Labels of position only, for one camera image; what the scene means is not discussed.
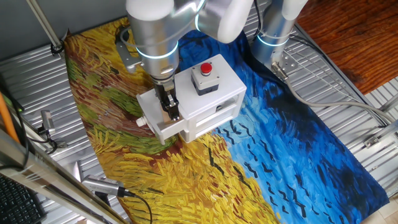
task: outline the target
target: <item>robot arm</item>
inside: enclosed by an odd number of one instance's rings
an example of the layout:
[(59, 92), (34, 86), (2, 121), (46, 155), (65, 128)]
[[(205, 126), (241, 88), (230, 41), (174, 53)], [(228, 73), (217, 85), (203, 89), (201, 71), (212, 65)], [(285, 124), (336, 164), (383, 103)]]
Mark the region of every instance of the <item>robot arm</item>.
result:
[(271, 70), (279, 62), (297, 16), (308, 0), (273, 0), (264, 11), (261, 34), (251, 47), (255, 58)]
[(221, 42), (232, 42), (242, 31), (251, 5), (252, 0), (127, 0), (141, 65), (152, 77), (162, 109), (170, 120), (180, 119), (174, 82), (178, 40), (198, 29)]

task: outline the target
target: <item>cable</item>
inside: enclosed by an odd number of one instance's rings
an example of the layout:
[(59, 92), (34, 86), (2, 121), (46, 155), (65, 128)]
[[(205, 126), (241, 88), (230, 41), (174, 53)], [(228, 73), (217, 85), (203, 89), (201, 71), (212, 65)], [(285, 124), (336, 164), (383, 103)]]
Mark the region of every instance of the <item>cable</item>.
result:
[(42, 143), (42, 144), (50, 142), (49, 139), (47, 139), (46, 141), (39, 141), (39, 140), (36, 140), (36, 139), (29, 138), (29, 140), (31, 140), (33, 142), (37, 142), (37, 143)]
[(49, 153), (47, 153), (47, 155), (53, 154), (58, 149), (57, 142), (55, 142), (53, 139), (51, 139), (51, 135), (50, 134), (47, 134), (47, 139), (45, 141), (39, 141), (39, 140), (32, 139), (32, 138), (29, 138), (29, 139), (31, 141), (33, 141), (33, 142), (37, 142), (37, 143), (41, 143), (41, 144), (51, 143), (52, 144), (52, 150)]
[(335, 86), (333, 86), (332, 84), (330, 84), (329, 82), (327, 82), (326, 80), (324, 80), (322, 77), (319, 77), (317, 74), (315, 74), (313, 71), (309, 70), (307, 67), (303, 66), (299, 61), (296, 60), (296, 58), (294, 58), (293, 56), (291, 56), (291, 54), (287, 53), (286, 50), (284, 50), (284, 52), (290, 57), (292, 58), (298, 65), (300, 65), (301, 67), (303, 67), (304, 69), (306, 69), (308, 72), (310, 72), (312, 75), (314, 75), (315, 77), (317, 77), (318, 79), (324, 81), (326, 84), (328, 84), (330, 87), (334, 88), (337, 92), (341, 93), (342, 95), (347, 96), (348, 98), (350, 98), (351, 100), (357, 101), (359, 102), (356, 98), (353, 98), (350, 95), (347, 95), (346, 93), (343, 93), (342, 91), (340, 91), (339, 89), (337, 89)]
[(154, 47), (154, 46), (158, 46), (158, 45), (164, 44), (164, 43), (168, 42), (169, 40), (175, 38), (176, 36), (180, 35), (180, 34), (181, 34), (183, 31), (185, 31), (192, 23), (195, 22), (195, 19), (196, 19), (197, 15), (199, 15), (200, 10), (203, 9), (203, 7), (205, 7), (205, 4), (206, 4), (206, 2), (207, 2), (207, 0), (202, 0), (202, 1), (203, 1), (203, 4), (201, 5), (201, 8), (197, 9), (197, 12), (196, 12), (195, 15), (192, 17), (192, 19), (190, 20), (190, 22), (188, 22), (183, 28), (181, 28), (179, 31), (177, 31), (176, 33), (174, 33), (174, 34), (171, 35), (170, 37), (168, 37), (168, 38), (166, 38), (166, 39), (164, 39), (164, 40), (162, 40), (162, 41), (160, 41), (160, 42), (158, 42), (158, 43), (156, 43), (156, 44), (137, 45), (137, 44), (131, 44), (131, 43), (127, 42), (127, 40), (124, 40), (123, 35), (124, 35), (128, 30), (131, 29), (130, 27), (127, 27), (127, 28), (123, 29), (123, 30), (120, 32), (120, 39), (122, 40), (122, 42), (123, 42), (124, 44), (126, 44), (126, 45), (128, 45), (128, 46), (130, 46), (130, 47), (135, 47), (135, 48), (137, 48), (137, 47)]
[(4, 169), (14, 169), (16, 171), (22, 171), (24, 170), (22, 167), (20, 166), (15, 166), (15, 165), (4, 165), (0, 167), (0, 170), (4, 170)]
[(142, 200), (147, 205), (148, 211), (149, 211), (149, 215), (150, 215), (150, 224), (152, 224), (152, 210), (150, 209), (150, 206), (149, 206), (148, 202), (145, 199), (143, 199), (142, 197), (140, 197), (140, 196), (138, 196), (138, 195), (136, 195), (134, 193), (131, 193), (129, 191), (125, 191), (124, 195), (128, 196), (128, 197), (138, 198), (139, 200)]
[[(315, 50), (316, 52), (318, 52), (325, 60), (326, 60), (326, 62), (327, 63), (329, 63), (329, 65), (331, 65), (332, 66), (332, 68), (334, 69), (334, 70), (336, 70), (337, 71), (337, 68), (334, 66), (334, 64), (328, 59), (328, 57), (317, 47), (317, 46), (315, 46), (314, 44), (312, 44), (311, 42), (309, 42), (307, 39), (304, 39), (303, 37), (300, 37), (300, 36), (298, 36), (298, 35), (291, 35), (290, 37), (289, 37), (289, 39), (291, 39), (291, 40), (294, 40), (294, 41), (296, 41), (296, 42), (300, 42), (301, 44), (303, 44), (303, 45), (306, 45), (306, 46), (308, 46), (308, 47), (311, 47), (313, 50)], [(293, 58), (301, 67), (303, 67), (304, 69), (306, 69), (306, 70), (308, 70), (309, 72), (311, 72), (313, 75), (315, 75), (316, 77), (318, 77), (316, 74), (314, 74), (312, 71), (310, 71), (309, 69), (307, 69), (306, 67), (304, 67), (301, 63), (299, 63), (295, 58)], [(357, 99), (355, 99), (355, 98), (353, 98), (353, 97), (351, 97), (351, 96), (349, 96), (349, 95), (346, 95), (346, 94), (344, 94), (344, 93), (342, 93), (343, 95), (345, 95), (345, 96), (348, 96), (349, 98), (351, 98), (351, 99), (353, 99), (353, 100), (355, 100), (355, 101), (357, 101), (357, 102), (359, 102)], [(374, 113), (374, 115), (375, 116), (377, 116), (380, 120), (381, 120), (381, 122), (382, 123), (384, 123), (384, 125), (388, 125), (381, 117), (380, 117), (380, 115), (376, 112), (376, 111), (374, 111), (374, 110), (371, 110), (373, 113)]]
[(341, 105), (348, 105), (348, 106), (359, 106), (362, 108), (366, 108), (369, 109), (371, 111), (374, 111), (375, 113), (385, 117), (388, 121), (390, 121), (391, 123), (393, 123), (395, 120), (393, 118), (391, 118), (388, 114), (386, 114), (385, 112), (374, 108), (372, 106), (366, 105), (364, 103), (358, 103), (358, 102), (346, 102), (346, 101), (342, 101), (342, 102), (335, 102), (335, 103), (311, 103), (308, 101), (305, 101), (303, 98), (301, 98), (296, 91), (293, 89), (292, 84), (290, 83), (289, 79), (285, 80), (287, 87), (291, 90), (292, 94), (294, 95), (294, 97), (296, 97), (296, 99), (298, 99), (300, 102), (309, 105), (309, 106), (313, 106), (313, 107), (329, 107), (329, 106), (341, 106)]
[(6, 126), (6, 130), (8, 135), (10, 135), (13, 140), (18, 142), (19, 144), (21, 143), (19, 141), (17, 132), (15, 131), (14, 124), (12, 123), (11, 115), (10, 112), (8, 111), (7, 104), (4, 101), (4, 97), (0, 93), (0, 114), (2, 116), (2, 120), (4, 121), (4, 125)]
[(254, 0), (254, 7), (256, 8), (257, 18), (258, 18), (258, 20), (259, 20), (259, 24), (258, 24), (258, 26), (257, 26), (257, 30), (256, 30), (256, 32), (254, 33), (254, 37), (256, 37), (257, 35), (259, 35), (259, 33), (260, 33), (260, 31), (261, 31), (261, 27), (262, 27), (262, 24), (261, 24), (261, 15), (260, 15), (260, 10), (259, 10), (259, 4), (258, 4), (257, 0)]

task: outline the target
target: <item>wooden surface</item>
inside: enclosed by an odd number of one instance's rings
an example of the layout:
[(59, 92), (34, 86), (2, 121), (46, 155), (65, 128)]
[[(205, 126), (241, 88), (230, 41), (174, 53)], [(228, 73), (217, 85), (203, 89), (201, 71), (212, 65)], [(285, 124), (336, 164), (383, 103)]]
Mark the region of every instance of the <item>wooden surface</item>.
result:
[(397, 0), (309, 0), (298, 23), (362, 93), (398, 76)]

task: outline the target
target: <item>black cable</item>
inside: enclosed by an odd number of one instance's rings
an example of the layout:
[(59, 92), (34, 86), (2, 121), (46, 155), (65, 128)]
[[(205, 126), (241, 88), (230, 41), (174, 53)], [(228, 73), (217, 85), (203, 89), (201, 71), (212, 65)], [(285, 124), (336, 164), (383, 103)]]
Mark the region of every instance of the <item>black cable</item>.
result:
[(36, 139), (29, 138), (29, 140), (31, 140), (33, 142), (37, 142), (37, 143), (48, 143), (48, 142), (50, 142), (49, 139), (47, 139), (46, 141), (39, 141), (39, 140), (36, 140)]
[(147, 205), (148, 211), (149, 211), (149, 215), (150, 215), (150, 224), (152, 224), (152, 210), (150, 209), (150, 206), (149, 206), (148, 202), (145, 199), (143, 199), (142, 197), (140, 197), (140, 196), (138, 196), (138, 195), (136, 195), (134, 193), (128, 192), (128, 191), (125, 191), (124, 195), (128, 196), (128, 197), (138, 198), (139, 200), (142, 200)]
[(258, 4), (257, 0), (254, 0), (254, 7), (256, 8), (257, 18), (259, 20), (259, 25), (257, 26), (257, 31), (254, 33), (254, 37), (256, 37), (257, 35), (259, 35), (259, 33), (261, 31), (261, 15), (260, 15), (259, 4)]
[(21, 166), (16, 166), (16, 165), (4, 165), (0, 167), (0, 170), (4, 169), (14, 169), (16, 171), (22, 171), (24, 170)]
[(39, 140), (32, 139), (32, 138), (29, 138), (29, 139), (33, 142), (37, 142), (37, 143), (41, 143), (41, 144), (50, 143), (52, 145), (52, 150), (49, 153), (47, 153), (47, 155), (53, 154), (58, 149), (57, 142), (55, 142), (53, 139), (51, 139), (50, 134), (47, 134), (47, 139), (45, 141), (39, 141)]
[(57, 149), (58, 149), (58, 144), (54, 140), (50, 140), (50, 142), (53, 144), (51, 152), (47, 153), (47, 155), (53, 154)]

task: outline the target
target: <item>black wire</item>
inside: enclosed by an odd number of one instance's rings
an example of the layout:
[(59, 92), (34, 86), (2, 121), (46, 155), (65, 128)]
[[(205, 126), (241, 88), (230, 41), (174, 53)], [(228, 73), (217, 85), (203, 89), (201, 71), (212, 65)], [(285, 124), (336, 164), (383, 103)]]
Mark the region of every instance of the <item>black wire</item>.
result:
[(148, 211), (149, 211), (149, 215), (150, 215), (150, 224), (152, 224), (152, 210), (150, 209), (150, 206), (149, 206), (148, 202), (145, 199), (143, 199), (142, 197), (140, 197), (140, 196), (138, 196), (138, 195), (136, 195), (134, 193), (126, 191), (124, 194), (125, 194), (125, 196), (128, 196), (128, 197), (138, 198), (139, 200), (142, 200), (147, 205)]
[(254, 7), (256, 8), (257, 18), (259, 20), (259, 25), (257, 26), (257, 31), (256, 31), (256, 33), (254, 33), (254, 36), (257, 36), (257, 35), (259, 35), (259, 33), (261, 31), (261, 15), (260, 15), (259, 4), (258, 4), (257, 0), (254, 0)]
[(50, 142), (50, 139), (47, 139), (46, 141), (39, 141), (39, 140), (36, 140), (36, 139), (29, 138), (29, 140), (31, 140), (33, 142), (37, 142), (37, 143), (48, 143), (48, 142)]
[(296, 41), (296, 42), (299, 42), (299, 43), (301, 43), (301, 44), (303, 44), (303, 45), (306, 45), (306, 46), (311, 47), (313, 50), (315, 50), (316, 52), (318, 52), (322, 57), (324, 57), (324, 58), (326, 59), (325, 54), (324, 54), (317, 46), (313, 45), (312, 43), (309, 43), (309, 42), (308, 42), (307, 40), (305, 40), (304, 38), (299, 37), (299, 36), (297, 36), (297, 35), (291, 35), (291, 36), (289, 37), (289, 39), (290, 39), (290, 40), (294, 40), (294, 41)]
[(58, 144), (54, 140), (50, 139), (50, 142), (53, 144), (53, 147), (51, 152), (47, 153), (47, 155), (53, 154), (58, 149)]
[(14, 169), (16, 171), (22, 171), (24, 170), (21, 166), (16, 166), (16, 165), (4, 165), (0, 167), (0, 170), (4, 169)]
[(42, 144), (48, 143), (48, 142), (51, 143), (52, 150), (49, 153), (47, 153), (47, 155), (53, 154), (58, 149), (58, 144), (53, 139), (51, 139), (50, 134), (47, 134), (47, 139), (45, 141), (39, 141), (39, 140), (32, 139), (32, 138), (29, 138), (29, 139), (33, 142), (42, 143)]

